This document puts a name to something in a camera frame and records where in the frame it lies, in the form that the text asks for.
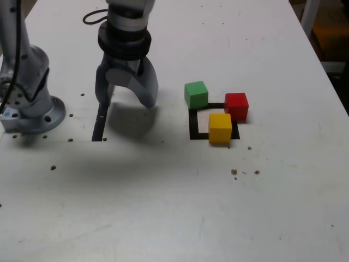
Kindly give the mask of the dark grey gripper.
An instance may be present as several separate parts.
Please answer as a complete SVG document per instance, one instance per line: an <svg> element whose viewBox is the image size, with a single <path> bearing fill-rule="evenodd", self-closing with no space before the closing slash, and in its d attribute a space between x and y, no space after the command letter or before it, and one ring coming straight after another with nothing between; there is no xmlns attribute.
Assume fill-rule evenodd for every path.
<svg viewBox="0 0 349 262"><path fill-rule="evenodd" d="M149 59L125 61L104 53L95 81L95 95L102 108L110 106L115 86L131 90L146 108L156 104L159 85Z"/></svg>

